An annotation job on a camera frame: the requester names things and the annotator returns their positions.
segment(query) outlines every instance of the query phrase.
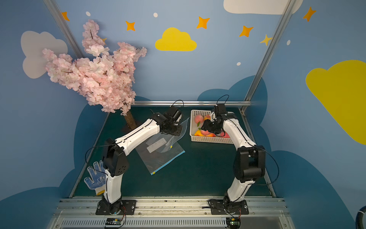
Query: work glove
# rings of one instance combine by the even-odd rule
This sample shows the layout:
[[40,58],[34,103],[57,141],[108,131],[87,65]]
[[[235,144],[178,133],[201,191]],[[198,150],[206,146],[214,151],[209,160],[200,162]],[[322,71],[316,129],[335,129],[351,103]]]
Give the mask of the work glove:
[[103,194],[105,191],[105,170],[103,167],[103,161],[94,162],[94,169],[88,167],[90,177],[85,177],[84,182],[90,190],[95,190],[97,195]]

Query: white robot arm segment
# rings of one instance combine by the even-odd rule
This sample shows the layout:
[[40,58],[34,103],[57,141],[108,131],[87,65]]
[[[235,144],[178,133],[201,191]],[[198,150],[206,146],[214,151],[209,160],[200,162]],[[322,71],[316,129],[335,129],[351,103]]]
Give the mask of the white robot arm segment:
[[115,140],[119,147],[123,147],[123,151],[128,156],[130,152],[146,139],[160,132],[160,126],[155,120],[149,118],[141,126],[137,127],[128,134]]
[[106,213],[120,213],[122,207],[122,176],[129,167],[127,155],[129,155],[136,146],[159,132],[179,136],[182,131],[182,126],[178,124],[178,120],[180,120],[181,117],[181,111],[176,107],[171,106],[163,115],[158,112],[154,113],[151,118],[147,119],[146,122],[130,133],[115,140],[108,139],[106,141],[108,148],[105,149],[103,155],[103,164],[107,176],[106,190],[102,200],[98,203],[96,214],[105,215]]
[[211,112],[211,120],[205,120],[202,130],[216,135],[227,132],[236,148],[234,160],[235,178],[224,198],[225,209],[235,209],[255,180],[265,172],[265,151],[257,146],[244,132],[233,113],[228,113],[225,104],[217,104]]

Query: dark green tabletop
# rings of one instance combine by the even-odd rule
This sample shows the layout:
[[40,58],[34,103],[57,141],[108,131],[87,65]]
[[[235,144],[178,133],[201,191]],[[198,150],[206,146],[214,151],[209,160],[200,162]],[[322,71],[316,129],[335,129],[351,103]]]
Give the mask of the dark green tabletop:
[[[131,113],[135,120],[143,123],[154,112],[164,113],[167,107],[132,107]],[[180,108],[184,118],[190,116],[190,111],[210,110],[208,107]],[[238,117],[240,125],[244,128],[239,110],[227,108]],[[100,134],[96,145],[104,145],[108,138],[116,139],[126,134],[126,121],[120,111],[110,113]],[[189,125],[185,135],[178,141],[185,153],[174,159],[154,175],[150,175],[145,164],[134,149],[127,157],[130,167],[123,175],[122,196],[223,196],[231,186],[234,179],[233,162],[235,147],[232,144],[202,143],[191,141]],[[96,148],[90,158],[90,163],[102,159],[102,147]],[[95,191],[90,190],[84,183],[88,177],[84,171],[74,196],[95,196]],[[265,184],[263,178],[257,184]],[[252,185],[247,196],[270,196],[265,185]]]

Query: white plastic basket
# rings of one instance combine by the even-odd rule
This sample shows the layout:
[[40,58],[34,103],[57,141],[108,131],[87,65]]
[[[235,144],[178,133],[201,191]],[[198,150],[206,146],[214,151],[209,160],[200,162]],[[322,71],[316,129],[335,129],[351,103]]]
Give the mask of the white plastic basket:
[[205,116],[210,114],[211,111],[204,111],[204,110],[191,110],[191,125],[189,128],[189,135],[191,136],[191,141],[200,141],[200,142],[212,142],[212,143],[225,143],[225,144],[234,144],[231,138],[224,138],[224,137],[205,137],[205,136],[195,136],[194,134],[198,131],[198,126],[194,122],[194,117],[196,115]]

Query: yellow cloud decal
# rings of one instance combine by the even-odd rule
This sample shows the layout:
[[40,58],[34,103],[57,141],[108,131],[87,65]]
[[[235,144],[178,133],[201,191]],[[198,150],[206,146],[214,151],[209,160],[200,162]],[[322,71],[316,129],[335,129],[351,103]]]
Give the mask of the yellow cloud decal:
[[176,28],[168,28],[162,39],[155,42],[155,48],[160,51],[193,51],[196,47],[197,43],[191,40],[188,33]]
[[306,85],[344,131],[366,145],[366,63],[347,60],[328,71],[313,69]]

